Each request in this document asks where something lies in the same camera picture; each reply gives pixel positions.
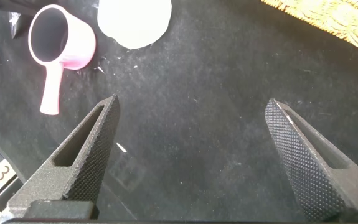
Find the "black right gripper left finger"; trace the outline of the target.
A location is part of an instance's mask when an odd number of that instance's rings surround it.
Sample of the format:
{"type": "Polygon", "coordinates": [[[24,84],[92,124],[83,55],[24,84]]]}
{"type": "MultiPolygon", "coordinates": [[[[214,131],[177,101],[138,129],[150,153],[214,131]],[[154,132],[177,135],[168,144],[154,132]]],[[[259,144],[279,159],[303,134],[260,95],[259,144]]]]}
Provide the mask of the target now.
{"type": "Polygon", "coordinates": [[[95,203],[119,119],[116,95],[99,102],[12,196],[1,218],[23,218],[38,200],[95,203]]]}

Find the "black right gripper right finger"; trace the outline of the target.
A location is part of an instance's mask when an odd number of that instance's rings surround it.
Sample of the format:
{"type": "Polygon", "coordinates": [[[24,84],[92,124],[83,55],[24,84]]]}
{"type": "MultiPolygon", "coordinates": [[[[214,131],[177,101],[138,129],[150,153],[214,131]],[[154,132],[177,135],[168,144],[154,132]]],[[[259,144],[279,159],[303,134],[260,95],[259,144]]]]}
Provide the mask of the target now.
{"type": "Polygon", "coordinates": [[[310,222],[358,222],[358,165],[288,105],[270,99],[265,121],[310,222]]]}

